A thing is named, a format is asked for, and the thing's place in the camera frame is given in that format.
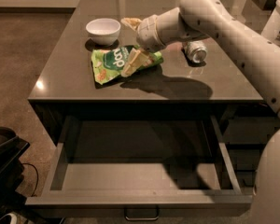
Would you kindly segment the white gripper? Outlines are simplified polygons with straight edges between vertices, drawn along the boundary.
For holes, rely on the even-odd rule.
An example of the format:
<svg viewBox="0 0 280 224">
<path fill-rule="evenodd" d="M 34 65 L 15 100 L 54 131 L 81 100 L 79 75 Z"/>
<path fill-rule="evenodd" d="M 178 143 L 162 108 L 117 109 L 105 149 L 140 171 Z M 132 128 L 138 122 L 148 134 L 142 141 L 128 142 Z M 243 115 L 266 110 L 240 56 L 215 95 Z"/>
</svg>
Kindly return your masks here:
<svg viewBox="0 0 280 224">
<path fill-rule="evenodd" d="M 141 67 L 154 64 L 157 57 L 150 52 L 157 52 L 165 48 L 157 32 L 157 18 L 157 15 L 152 15 L 142 21 L 138 18 L 123 18 L 120 20 L 123 25 L 136 31 L 136 41 L 141 47 L 141 49 L 131 50 L 120 73 L 123 77 L 129 77 Z"/>
</svg>

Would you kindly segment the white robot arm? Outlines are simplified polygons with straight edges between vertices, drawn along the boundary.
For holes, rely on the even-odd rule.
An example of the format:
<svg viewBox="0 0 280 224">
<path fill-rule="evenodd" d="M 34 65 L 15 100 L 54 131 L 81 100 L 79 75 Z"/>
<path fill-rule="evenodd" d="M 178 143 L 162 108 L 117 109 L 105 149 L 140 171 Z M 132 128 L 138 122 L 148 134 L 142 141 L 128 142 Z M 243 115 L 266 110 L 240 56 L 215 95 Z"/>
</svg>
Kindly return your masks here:
<svg viewBox="0 0 280 224">
<path fill-rule="evenodd" d="M 236 20 L 220 0 L 180 0 L 160 15 L 121 22 L 136 31 L 138 45 L 150 52 L 176 41 L 213 38 L 280 118 L 280 47 Z"/>
</svg>

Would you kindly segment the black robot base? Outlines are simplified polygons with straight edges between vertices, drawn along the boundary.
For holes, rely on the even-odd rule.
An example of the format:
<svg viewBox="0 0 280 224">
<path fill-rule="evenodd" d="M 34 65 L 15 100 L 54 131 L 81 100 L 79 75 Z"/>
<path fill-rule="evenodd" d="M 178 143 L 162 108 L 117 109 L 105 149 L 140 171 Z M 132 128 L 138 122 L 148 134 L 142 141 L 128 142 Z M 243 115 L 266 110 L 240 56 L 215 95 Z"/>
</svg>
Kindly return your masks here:
<svg viewBox="0 0 280 224">
<path fill-rule="evenodd" d="M 0 217 L 23 208 L 26 198 L 16 189 L 23 180 L 21 155 L 30 144 L 6 127 L 0 127 Z"/>
</svg>

